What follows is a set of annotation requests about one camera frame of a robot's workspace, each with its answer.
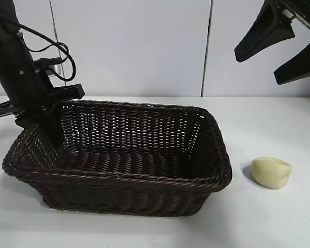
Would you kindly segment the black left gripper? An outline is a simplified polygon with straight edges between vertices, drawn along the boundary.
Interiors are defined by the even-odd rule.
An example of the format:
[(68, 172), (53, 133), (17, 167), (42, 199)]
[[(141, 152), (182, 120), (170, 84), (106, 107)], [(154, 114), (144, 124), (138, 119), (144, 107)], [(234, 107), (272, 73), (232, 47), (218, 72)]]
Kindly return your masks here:
[(60, 105), (66, 100), (81, 99), (81, 84), (54, 87), (47, 75), (62, 59), (34, 61), (22, 37), (0, 21), (0, 84), (9, 101), (0, 104), (0, 117), (15, 115), (23, 129), (39, 125), (59, 147), (64, 142)]

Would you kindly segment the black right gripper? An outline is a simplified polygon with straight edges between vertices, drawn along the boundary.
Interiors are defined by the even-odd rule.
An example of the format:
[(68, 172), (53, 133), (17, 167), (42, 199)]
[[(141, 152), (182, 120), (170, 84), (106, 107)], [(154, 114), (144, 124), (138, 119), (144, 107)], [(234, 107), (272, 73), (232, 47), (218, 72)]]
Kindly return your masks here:
[[(284, 6), (310, 30), (310, 1), (264, 1), (252, 27), (234, 49), (237, 61), (245, 61), (269, 46), (295, 37), (291, 19), (283, 14)], [(274, 76), (278, 85), (310, 77), (310, 43), (275, 70)]]

